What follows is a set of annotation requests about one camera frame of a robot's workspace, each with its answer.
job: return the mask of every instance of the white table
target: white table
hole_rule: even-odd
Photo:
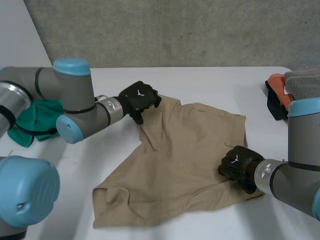
[[[115,96],[142,80],[182,104],[200,102],[246,115],[248,145],[265,158],[288,157],[288,126],[267,108],[264,81],[284,67],[171,67],[92,69],[95,95]],[[320,223],[265,196],[212,212],[185,213],[156,227],[93,229],[92,190],[140,144],[134,122],[120,122],[78,144],[61,138],[35,142],[13,155],[38,157],[57,166],[61,191],[50,216],[28,229],[27,240],[315,240]]]

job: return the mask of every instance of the teal towel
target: teal towel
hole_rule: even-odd
[[[34,103],[17,118],[16,123],[30,131],[48,131],[56,128],[57,118],[64,114],[64,110],[60,100],[36,100]],[[39,141],[58,136],[59,134],[46,134],[35,136]],[[8,136],[17,144],[28,148],[34,136],[21,132],[16,128],[8,131]]]

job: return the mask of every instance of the stack of clothes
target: stack of clothes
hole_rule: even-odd
[[[265,85],[269,90],[267,107],[270,113],[275,120],[287,119],[292,101],[320,97],[320,70],[273,74]]]

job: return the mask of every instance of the concrete wall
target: concrete wall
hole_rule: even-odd
[[[320,63],[319,0],[24,0],[51,60],[92,67]]]

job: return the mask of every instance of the black cloth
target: black cloth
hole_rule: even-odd
[[[266,88],[268,89],[268,99],[266,105],[274,117],[275,120],[283,120],[287,119],[288,111],[286,110],[285,106],[281,106],[279,98],[275,91],[271,88],[268,81],[265,81]]]

